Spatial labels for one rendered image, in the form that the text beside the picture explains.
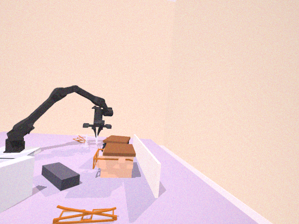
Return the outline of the white flat panel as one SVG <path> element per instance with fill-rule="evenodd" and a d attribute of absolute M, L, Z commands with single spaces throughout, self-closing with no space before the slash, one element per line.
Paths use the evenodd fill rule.
<path fill-rule="evenodd" d="M 161 163 L 134 134 L 133 147 L 138 163 L 155 198 L 158 198 Z"/>

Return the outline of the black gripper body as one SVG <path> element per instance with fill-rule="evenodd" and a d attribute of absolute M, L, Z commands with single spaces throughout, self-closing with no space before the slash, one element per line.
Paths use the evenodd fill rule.
<path fill-rule="evenodd" d="M 94 116 L 93 120 L 94 119 L 102 119 L 102 116 Z M 93 127 L 93 125 L 91 125 L 90 123 L 84 123 L 83 124 L 83 128 L 88 128 L 88 127 L 92 127 L 92 129 L 95 129 L 95 127 Z M 99 129 L 103 129 L 103 128 L 107 128 L 107 129 L 112 129 L 112 126 L 110 124 L 105 124 L 104 126 L 101 126 L 99 127 Z"/>

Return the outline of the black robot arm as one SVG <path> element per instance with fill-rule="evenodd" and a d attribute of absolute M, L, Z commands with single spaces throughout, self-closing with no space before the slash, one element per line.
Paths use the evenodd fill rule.
<path fill-rule="evenodd" d="M 29 134 L 35 127 L 34 123 L 55 104 L 57 101 L 63 99 L 67 94 L 77 93 L 87 99 L 89 99 L 94 106 L 94 116 L 113 116 L 112 107 L 107 107 L 105 99 L 94 96 L 86 90 L 80 88 L 77 85 L 68 87 L 55 88 L 46 99 L 35 111 L 33 111 L 27 118 L 21 120 L 13 126 L 11 131 L 7 133 L 8 139 L 6 139 L 6 147 L 3 153 L 20 153 L 25 149 L 24 136 Z M 98 107 L 97 107 L 98 106 Z M 103 109 L 101 109 L 103 108 Z M 105 121 L 102 119 L 94 119 L 93 127 L 104 126 Z"/>

